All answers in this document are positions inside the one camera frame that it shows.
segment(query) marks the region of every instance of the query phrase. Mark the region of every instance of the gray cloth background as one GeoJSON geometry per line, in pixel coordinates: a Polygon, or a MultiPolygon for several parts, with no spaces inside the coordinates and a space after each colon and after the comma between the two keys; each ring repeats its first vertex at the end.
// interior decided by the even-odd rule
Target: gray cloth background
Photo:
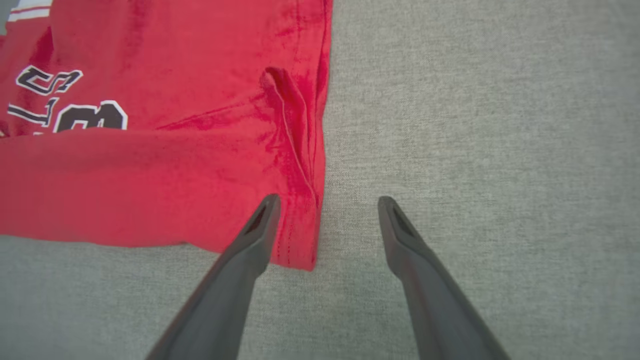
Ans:
{"type": "MultiPolygon", "coordinates": [[[[415,359],[396,198],[513,359],[640,351],[640,2],[335,0],[316,270],[242,359],[415,359]]],[[[0,239],[3,359],[141,359],[216,256],[0,239]]]]}

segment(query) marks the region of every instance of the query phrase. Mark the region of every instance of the red jersey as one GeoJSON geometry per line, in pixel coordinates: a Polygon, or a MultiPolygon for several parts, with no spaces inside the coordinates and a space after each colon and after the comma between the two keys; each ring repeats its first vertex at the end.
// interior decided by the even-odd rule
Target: red jersey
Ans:
{"type": "Polygon", "coordinates": [[[282,198],[313,269],[332,0],[21,1],[0,44],[0,233],[221,252],[282,198]]]}

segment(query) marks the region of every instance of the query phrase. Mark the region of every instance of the red fabric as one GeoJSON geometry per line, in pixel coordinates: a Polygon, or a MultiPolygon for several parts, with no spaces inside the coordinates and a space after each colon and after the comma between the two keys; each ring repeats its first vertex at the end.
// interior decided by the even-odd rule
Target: red fabric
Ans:
{"type": "Polygon", "coordinates": [[[275,192],[271,260],[313,269],[331,9],[332,0],[55,0],[48,17],[8,22],[0,233],[221,252],[275,192]],[[82,74],[65,91],[65,78],[32,78],[52,85],[43,95],[19,86],[30,65],[52,78],[82,74]],[[46,117],[53,97],[46,126],[16,116],[46,117]],[[108,106],[120,122],[100,115],[108,106]],[[78,121],[69,112],[78,108],[100,121],[78,121]]]}

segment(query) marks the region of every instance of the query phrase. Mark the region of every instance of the folded cloth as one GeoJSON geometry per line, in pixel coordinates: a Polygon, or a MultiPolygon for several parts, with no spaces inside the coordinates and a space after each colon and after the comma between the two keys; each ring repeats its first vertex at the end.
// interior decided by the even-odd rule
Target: folded cloth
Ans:
{"type": "Polygon", "coordinates": [[[0,233],[221,252],[278,193],[271,260],[312,270],[331,10],[21,1],[0,40],[0,233]]]}

